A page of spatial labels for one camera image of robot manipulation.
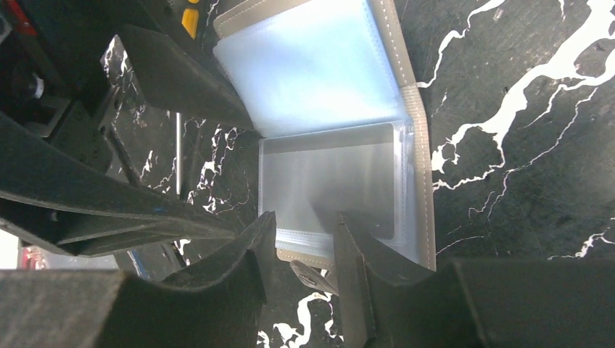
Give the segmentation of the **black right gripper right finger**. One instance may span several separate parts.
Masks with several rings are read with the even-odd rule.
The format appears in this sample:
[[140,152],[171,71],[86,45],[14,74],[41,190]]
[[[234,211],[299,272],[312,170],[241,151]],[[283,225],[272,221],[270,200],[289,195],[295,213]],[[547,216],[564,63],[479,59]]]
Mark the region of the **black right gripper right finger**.
[[339,213],[346,347],[612,347],[614,262],[453,258],[422,267]]

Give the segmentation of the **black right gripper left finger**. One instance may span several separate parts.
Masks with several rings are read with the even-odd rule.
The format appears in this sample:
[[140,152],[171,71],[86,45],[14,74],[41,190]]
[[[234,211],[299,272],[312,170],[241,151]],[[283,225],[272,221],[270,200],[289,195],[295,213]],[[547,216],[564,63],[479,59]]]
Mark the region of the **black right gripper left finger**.
[[276,216],[164,281],[111,270],[1,273],[3,347],[254,347]]

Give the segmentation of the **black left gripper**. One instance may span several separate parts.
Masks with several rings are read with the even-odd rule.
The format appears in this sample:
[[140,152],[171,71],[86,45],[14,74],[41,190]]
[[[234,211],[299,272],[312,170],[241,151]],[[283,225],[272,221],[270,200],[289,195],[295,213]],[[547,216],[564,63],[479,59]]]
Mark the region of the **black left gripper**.
[[173,239],[232,239],[208,212],[106,170],[99,59],[118,36],[146,102],[253,131],[216,63],[169,1],[3,1],[1,229],[59,254],[102,256]]

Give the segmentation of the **dark credit card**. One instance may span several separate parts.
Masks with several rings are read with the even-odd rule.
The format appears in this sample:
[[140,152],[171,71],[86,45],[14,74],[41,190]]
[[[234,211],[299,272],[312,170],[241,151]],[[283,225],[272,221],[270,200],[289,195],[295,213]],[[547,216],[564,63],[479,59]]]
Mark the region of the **dark credit card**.
[[260,197],[283,230],[331,234],[338,212],[395,235],[394,126],[361,127],[268,138],[260,149]]

